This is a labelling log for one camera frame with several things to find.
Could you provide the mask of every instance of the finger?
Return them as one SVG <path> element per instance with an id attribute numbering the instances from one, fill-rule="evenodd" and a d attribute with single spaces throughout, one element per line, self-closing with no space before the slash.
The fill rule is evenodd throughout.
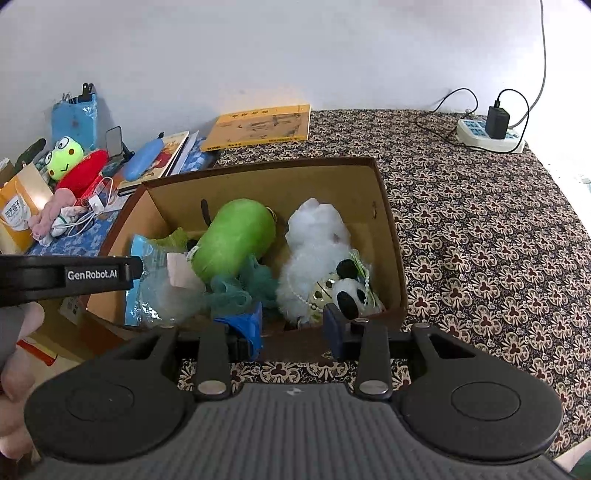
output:
<path id="1" fill-rule="evenodd" d="M 20 308 L 22 310 L 24 320 L 22 321 L 21 333 L 18 335 L 18 339 L 22 340 L 23 338 L 32 334 L 43 324 L 45 312 L 43 311 L 43 307 L 34 301 L 20 305 Z"/>
<path id="2" fill-rule="evenodd" d="M 29 354 L 17 348 L 7 360 L 0 375 L 0 385 L 4 394 L 13 402 L 27 397 L 30 388 L 35 383 L 35 376 L 31 372 Z"/>
<path id="3" fill-rule="evenodd" d="M 13 434 L 24 425 L 24 406 L 24 400 L 14 403 L 0 397 L 0 438 Z"/>
<path id="4" fill-rule="evenodd" d="M 33 449 L 33 441 L 23 425 L 12 435 L 0 438 L 0 452 L 6 457 L 18 460 Z"/>

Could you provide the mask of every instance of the pink plush toy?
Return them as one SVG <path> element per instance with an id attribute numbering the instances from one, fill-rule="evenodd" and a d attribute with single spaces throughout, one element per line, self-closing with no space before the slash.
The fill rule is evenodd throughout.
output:
<path id="1" fill-rule="evenodd" d="M 72 207 L 76 204 L 76 197 L 69 189 L 57 189 L 53 197 L 45 204 L 39 215 L 29 218 L 29 228 L 33 232 L 33 238 L 37 241 L 49 234 L 53 221 L 58 217 L 61 209 Z"/>

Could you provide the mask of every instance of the green plush toy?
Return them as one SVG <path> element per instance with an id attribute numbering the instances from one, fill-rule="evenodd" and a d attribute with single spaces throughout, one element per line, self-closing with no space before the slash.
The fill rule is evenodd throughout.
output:
<path id="1" fill-rule="evenodd" d="M 71 169 L 84 158 L 84 150 L 71 137 L 63 137 L 56 147 L 45 157 L 45 165 L 49 176 L 54 180 L 61 180 Z"/>
<path id="2" fill-rule="evenodd" d="M 216 275 L 236 277 L 249 255 L 261 258 L 275 239 L 275 215 L 249 199 L 225 204 L 191 250 L 193 271 L 209 283 Z"/>

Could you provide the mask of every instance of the yellow paper bag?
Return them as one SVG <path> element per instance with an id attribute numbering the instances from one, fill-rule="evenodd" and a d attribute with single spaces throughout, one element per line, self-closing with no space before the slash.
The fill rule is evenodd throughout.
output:
<path id="1" fill-rule="evenodd" d="M 38 215 L 52 192 L 35 165 L 25 166 L 0 189 L 0 251 L 23 254 L 35 241 L 27 220 Z"/>

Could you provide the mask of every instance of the power strip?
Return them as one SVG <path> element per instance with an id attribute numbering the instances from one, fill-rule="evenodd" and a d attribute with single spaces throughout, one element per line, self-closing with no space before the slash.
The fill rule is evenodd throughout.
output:
<path id="1" fill-rule="evenodd" d="M 456 128 L 458 140 L 469 147 L 481 147 L 496 152 L 508 152 L 517 145 L 521 135 L 515 130 L 507 130 L 504 139 L 496 140 L 488 136 L 485 125 L 485 120 L 463 119 L 458 121 Z M 524 145 L 525 141 L 522 140 L 519 147 L 512 153 L 522 153 Z"/>

